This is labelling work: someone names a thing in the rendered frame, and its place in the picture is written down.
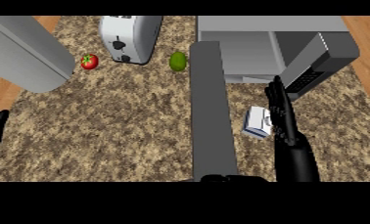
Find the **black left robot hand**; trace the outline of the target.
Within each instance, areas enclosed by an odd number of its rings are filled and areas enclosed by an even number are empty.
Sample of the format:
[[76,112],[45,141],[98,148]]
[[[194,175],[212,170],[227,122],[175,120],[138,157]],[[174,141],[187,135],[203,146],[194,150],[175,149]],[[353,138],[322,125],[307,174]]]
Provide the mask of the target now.
[[8,122],[8,118],[9,118],[9,110],[0,111],[0,143],[2,143],[3,131],[5,131],[5,125]]

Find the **grey microwave door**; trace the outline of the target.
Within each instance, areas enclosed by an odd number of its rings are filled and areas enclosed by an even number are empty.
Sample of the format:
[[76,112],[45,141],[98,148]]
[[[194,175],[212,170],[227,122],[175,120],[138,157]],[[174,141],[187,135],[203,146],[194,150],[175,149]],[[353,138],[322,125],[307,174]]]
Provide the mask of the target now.
[[194,43],[190,61],[194,180],[228,182],[239,170],[219,43]]

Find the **white blue milk carton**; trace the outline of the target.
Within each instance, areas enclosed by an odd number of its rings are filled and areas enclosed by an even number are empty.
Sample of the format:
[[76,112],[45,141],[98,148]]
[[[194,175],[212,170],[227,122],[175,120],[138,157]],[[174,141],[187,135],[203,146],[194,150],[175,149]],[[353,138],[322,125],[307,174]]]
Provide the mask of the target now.
[[258,139],[265,139],[273,133],[273,118],[267,108],[251,107],[243,121],[242,132]]

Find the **grey microwave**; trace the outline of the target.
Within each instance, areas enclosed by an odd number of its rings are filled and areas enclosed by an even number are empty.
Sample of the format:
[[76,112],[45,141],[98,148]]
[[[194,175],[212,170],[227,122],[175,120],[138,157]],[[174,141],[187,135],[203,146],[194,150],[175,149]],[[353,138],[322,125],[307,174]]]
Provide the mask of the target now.
[[360,56],[339,16],[199,16],[197,39],[219,43],[228,83],[279,77],[292,100]]

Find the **red tomato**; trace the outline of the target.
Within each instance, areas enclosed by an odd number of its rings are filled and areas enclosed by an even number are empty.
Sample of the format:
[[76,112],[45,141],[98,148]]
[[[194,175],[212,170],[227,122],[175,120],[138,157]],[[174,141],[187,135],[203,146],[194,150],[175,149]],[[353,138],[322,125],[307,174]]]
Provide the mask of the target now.
[[82,57],[82,68],[83,69],[95,69],[98,66],[98,56],[94,54],[88,54]]

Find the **silver toaster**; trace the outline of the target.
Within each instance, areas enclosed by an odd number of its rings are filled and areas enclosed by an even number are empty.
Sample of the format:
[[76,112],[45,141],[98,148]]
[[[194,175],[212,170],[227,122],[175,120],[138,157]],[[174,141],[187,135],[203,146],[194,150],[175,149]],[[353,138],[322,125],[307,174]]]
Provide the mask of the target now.
[[100,35],[117,63],[145,65],[153,57],[163,16],[103,16]]

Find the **green avocado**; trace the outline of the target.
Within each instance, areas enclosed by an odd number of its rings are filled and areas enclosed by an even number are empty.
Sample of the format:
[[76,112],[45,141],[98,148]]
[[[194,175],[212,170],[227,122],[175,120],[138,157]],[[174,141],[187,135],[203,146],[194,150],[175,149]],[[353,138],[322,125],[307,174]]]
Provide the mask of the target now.
[[187,67],[187,56],[182,52],[175,52],[169,59],[171,69],[175,71],[182,71]]

